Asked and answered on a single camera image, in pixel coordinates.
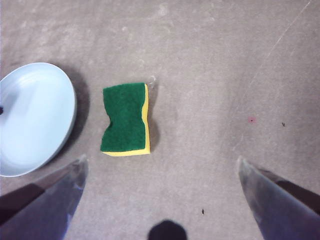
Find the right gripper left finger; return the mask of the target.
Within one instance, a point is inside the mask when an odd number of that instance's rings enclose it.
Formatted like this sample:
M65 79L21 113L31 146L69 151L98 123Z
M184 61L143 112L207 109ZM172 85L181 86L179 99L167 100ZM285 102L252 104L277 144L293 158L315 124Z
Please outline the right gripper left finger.
M0 197L2 240L62 240L83 195L88 159L70 164Z

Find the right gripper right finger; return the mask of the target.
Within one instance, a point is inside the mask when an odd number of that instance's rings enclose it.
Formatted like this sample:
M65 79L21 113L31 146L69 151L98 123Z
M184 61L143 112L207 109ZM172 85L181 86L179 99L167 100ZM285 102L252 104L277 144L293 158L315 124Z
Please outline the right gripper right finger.
M265 240L318 240L320 196L247 161L237 160L240 184Z

